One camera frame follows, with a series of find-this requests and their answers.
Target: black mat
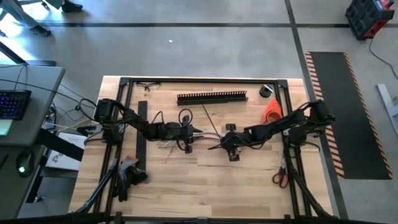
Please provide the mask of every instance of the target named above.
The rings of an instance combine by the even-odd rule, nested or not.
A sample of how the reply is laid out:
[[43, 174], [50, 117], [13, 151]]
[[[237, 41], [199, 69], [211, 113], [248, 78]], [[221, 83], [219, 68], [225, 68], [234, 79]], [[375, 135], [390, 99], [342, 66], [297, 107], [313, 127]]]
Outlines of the black mat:
[[307, 52], [305, 58], [316, 97], [325, 100], [336, 117], [326, 129], [326, 138], [337, 175], [345, 179], [392, 179], [347, 55]]

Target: orange object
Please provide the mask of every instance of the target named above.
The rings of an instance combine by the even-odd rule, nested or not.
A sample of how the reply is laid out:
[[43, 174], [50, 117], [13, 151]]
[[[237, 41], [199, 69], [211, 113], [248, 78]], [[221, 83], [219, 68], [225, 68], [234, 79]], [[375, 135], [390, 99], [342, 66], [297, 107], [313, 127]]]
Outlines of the orange object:
[[273, 99], [261, 116], [261, 124], [269, 124], [282, 118], [282, 110], [278, 101]]

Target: gray desk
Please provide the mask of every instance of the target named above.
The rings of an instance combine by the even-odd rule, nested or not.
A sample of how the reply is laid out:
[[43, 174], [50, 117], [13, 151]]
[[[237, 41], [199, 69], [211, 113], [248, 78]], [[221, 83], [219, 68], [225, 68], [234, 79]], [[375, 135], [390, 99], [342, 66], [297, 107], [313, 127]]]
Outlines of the gray desk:
[[[21, 67], [0, 68], [0, 78], [17, 80]], [[58, 90], [65, 70], [60, 67], [27, 66], [22, 70], [19, 82], [37, 85], [53, 91]], [[14, 89], [14, 83], [0, 81], [0, 89]], [[32, 95], [24, 118], [14, 121], [7, 136], [0, 137], [0, 158], [9, 154], [0, 169], [0, 220], [15, 218], [24, 202], [30, 184], [35, 177], [44, 147], [34, 145], [45, 114], [55, 93], [31, 86], [17, 85], [18, 90], [30, 90]], [[22, 178], [16, 171], [16, 157], [26, 149], [35, 152], [35, 171], [30, 177]]]
[[[0, 68], [0, 78], [16, 81], [22, 67]], [[65, 69], [60, 67], [26, 66], [19, 82], [57, 91]], [[15, 83], [0, 81], [0, 89], [14, 89]], [[17, 90], [30, 90], [30, 102], [22, 120], [14, 121], [7, 136], [0, 136], [0, 145], [31, 146], [36, 140], [55, 93], [17, 84]]]

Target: desk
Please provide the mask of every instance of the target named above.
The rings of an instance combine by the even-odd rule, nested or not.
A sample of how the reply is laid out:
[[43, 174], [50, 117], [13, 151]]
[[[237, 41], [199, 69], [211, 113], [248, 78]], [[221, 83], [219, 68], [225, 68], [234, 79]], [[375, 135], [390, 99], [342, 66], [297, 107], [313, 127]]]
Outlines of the desk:
[[[0, 68], [0, 78], [16, 81], [22, 66], [8, 66], [10, 65], [0, 65], [7, 67]], [[65, 69], [60, 67], [26, 66], [22, 69], [19, 82], [57, 91], [64, 73]], [[0, 81], [0, 89], [14, 89], [14, 85]], [[0, 220], [17, 217], [32, 181], [37, 180], [35, 173], [45, 148], [35, 142], [43, 131], [40, 127], [55, 96], [54, 92], [21, 84], [17, 84], [16, 89], [30, 90], [32, 94], [23, 119], [13, 121], [8, 135], [0, 136], [0, 158], [9, 155], [0, 169]], [[15, 162], [17, 155], [27, 149], [34, 151], [35, 168], [32, 175], [23, 178], [18, 175]]]
[[[99, 93], [101, 98], [116, 98], [120, 77], [104, 77]], [[288, 79], [293, 108], [307, 101], [303, 81]], [[213, 128], [201, 105], [181, 106], [176, 104], [177, 94], [246, 90], [247, 103], [206, 105], [214, 125], [224, 134], [226, 123], [236, 123], [238, 131], [243, 127], [259, 124], [266, 105], [273, 99], [259, 96], [260, 85], [213, 84], [213, 83], [162, 83], [144, 91], [134, 85], [131, 108], [137, 111], [137, 102], [148, 101], [148, 120], [162, 110], [165, 122], [176, 121], [183, 108], [193, 112], [192, 124], [203, 131]], [[222, 217], [222, 218], [283, 218], [292, 214], [289, 188], [281, 189], [271, 181], [280, 166], [282, 137], [275, 135], [260, 150], [243, 149], [239, 162], [230, 162], [223, 149], [209, 151], [217, 142], [195, 143], [191, 154], [175, 149], [167, 163], [165, 158], [170, 148], [161, 149], [157, 142], [147, 141], [148, 184], [139, 184], [129, 190], [127, 202], [113, 200], [112, 214], [136, 217]], [[105, 145], [91, 142], [87, 145], [75, 185], [70, 211], [82, 206], [98, 183]], [[126, 128], [121, 158], [136, 154], [136, 130]], [[302, 160], [308, 188], [329, 212], [331, 211], [325, 176], [318, 149], [302, 148]], [[104, 211], [104, 190], [101, 211]], [[304, 213], [302, 195], [298, 192], [301, 213]]]

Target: computer mouse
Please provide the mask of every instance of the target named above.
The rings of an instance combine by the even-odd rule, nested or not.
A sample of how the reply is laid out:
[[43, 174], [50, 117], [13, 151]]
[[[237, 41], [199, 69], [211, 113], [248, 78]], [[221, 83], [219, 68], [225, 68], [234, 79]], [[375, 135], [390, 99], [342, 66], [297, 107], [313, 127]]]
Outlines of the computer mouse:
[[32, 150], [25, 150], [18, 154], [16, 159], [17, 172], [21, 177], [28, 177], [34, 170], [35, 161]]

